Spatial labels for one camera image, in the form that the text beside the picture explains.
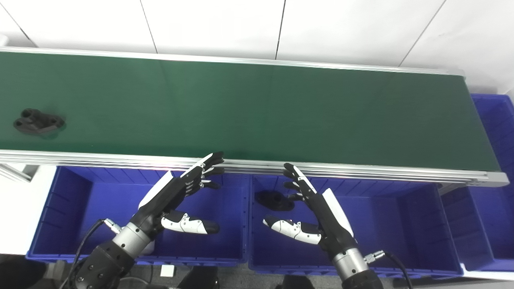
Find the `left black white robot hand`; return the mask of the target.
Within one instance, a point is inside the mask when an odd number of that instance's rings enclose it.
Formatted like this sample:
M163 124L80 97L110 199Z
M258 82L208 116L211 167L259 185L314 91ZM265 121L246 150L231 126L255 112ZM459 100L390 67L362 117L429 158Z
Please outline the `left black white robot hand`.
M144 233L151 241L164 229L189 234L217 234L220 227L212 221L201 220L177 210L187 197L202 188L219 189L221 185L207 179L211 175L221 175L224 168L223 152L207 155L186 170L181 176L172 177L157 194L132 216L129 223L136 232Z

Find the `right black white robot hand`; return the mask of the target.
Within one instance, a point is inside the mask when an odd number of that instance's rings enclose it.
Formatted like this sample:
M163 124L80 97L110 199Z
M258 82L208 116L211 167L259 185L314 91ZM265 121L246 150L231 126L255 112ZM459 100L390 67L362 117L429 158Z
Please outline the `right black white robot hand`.
M292 163L284 164L284 176L290 181L284 187L295 190L289 201L302 201L313 212L317 225L305 222L294 223L275 216L266 215L263 223L282 235L297 241L319 245L330 258L339 254L360 254L357 241L349 221L331 189L319 193L308 177Z

